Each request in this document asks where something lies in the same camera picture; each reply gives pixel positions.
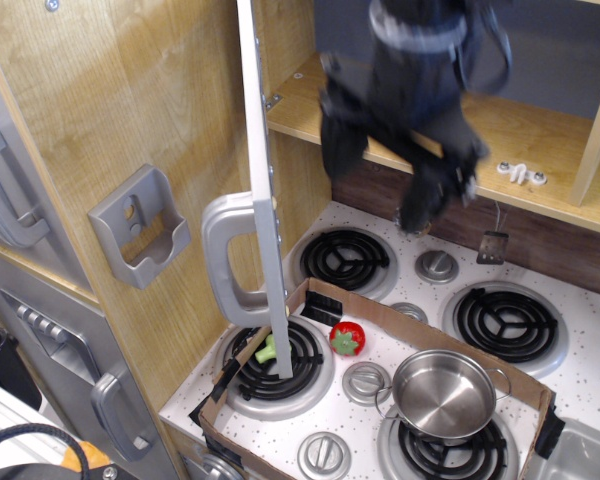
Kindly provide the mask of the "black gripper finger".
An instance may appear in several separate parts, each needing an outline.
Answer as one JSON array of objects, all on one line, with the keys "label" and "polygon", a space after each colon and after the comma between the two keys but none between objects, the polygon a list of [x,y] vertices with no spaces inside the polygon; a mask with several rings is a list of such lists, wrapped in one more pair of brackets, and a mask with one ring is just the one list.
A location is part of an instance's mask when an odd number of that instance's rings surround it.
[{"label": "black gripper finger", "polygon": [[368,136],[362,125],[324,113],[320,133],[323,166],[331,180],[348,175],[363,160]]},{"label": "black gripper finger", "polygon": [[466,190],[467,179],[460,167],[421,164],[397,211],[397,225],[406,234],[424,232]]}]

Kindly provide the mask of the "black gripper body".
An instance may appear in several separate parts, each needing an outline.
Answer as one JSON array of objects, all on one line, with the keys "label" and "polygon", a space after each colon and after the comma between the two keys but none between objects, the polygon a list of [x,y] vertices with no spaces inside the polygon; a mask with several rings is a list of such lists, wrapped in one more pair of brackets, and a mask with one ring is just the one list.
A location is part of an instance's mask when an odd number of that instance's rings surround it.
[{"label": "black gripper body", "polygon": [[460,167],[467,179],[461,199],[474,194],[478,162],[489,149],[464,117],[452,76],[426,62],[380,53],[370,65],[335,54],[320,57],[326,85],[321,114],[362,125],[374,139],[406,160]]}]

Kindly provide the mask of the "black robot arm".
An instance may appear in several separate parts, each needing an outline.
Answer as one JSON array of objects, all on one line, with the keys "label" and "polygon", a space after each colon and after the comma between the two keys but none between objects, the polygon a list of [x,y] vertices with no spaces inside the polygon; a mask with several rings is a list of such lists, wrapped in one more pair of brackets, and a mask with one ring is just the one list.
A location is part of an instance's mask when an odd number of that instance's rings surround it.
[{"label": "black robot arm", "polygon": [[370,140],[406,160],[413,180],[397,224],[418,234],[452,199],[475,196],[475,169],[489,148],[461,99],[506,85],[511,47],[490,1],[373,1],[368,12],[370,65],[321,57],[323,165],[333,180],[347,175]]}]

